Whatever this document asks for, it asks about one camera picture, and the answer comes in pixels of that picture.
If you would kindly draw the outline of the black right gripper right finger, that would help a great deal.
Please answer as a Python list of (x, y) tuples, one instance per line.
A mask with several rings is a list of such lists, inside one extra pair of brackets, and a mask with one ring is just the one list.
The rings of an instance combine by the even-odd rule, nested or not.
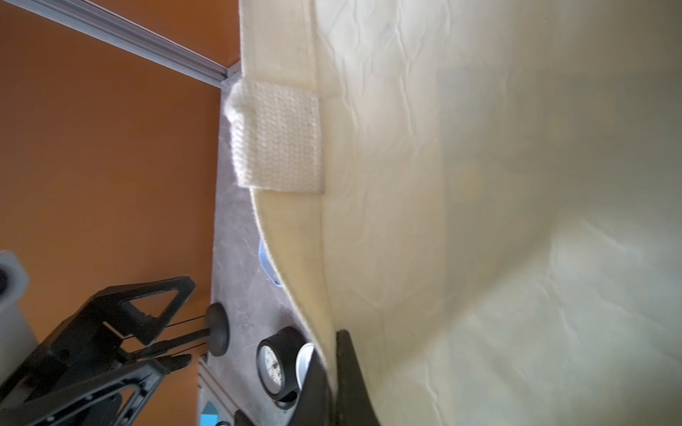
[(337, 332), (337, 425), (380, 426), (350, 333)]

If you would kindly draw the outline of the cream canvas bag blue print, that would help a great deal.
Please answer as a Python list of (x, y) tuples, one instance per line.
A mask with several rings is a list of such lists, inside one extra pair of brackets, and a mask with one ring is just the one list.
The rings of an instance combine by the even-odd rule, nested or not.
[(233, 161), (339, 416), (681, 422), (678, 1), (243, 1)]

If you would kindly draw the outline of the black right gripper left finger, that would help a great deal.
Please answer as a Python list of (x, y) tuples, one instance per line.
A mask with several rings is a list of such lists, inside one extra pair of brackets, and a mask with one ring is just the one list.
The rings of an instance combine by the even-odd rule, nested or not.
[(316, 351), (305, 376), (289, 426), (328, 426), (333, 424), (333, 398), (327, 373)]

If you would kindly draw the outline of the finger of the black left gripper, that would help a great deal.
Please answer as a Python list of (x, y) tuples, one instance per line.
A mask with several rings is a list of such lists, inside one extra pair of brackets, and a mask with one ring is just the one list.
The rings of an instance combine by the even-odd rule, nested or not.
[(189, 354), (131, 365), (53, 390), (1, 410), (3, 425), (132, 425), (169, 374), (187, 367)]
[(103, 289), (48, 335), (31, 365), (41, 373), (108, 367), (126, 337), (145, 346), (156, 341), (194, 291), (188, 276)]

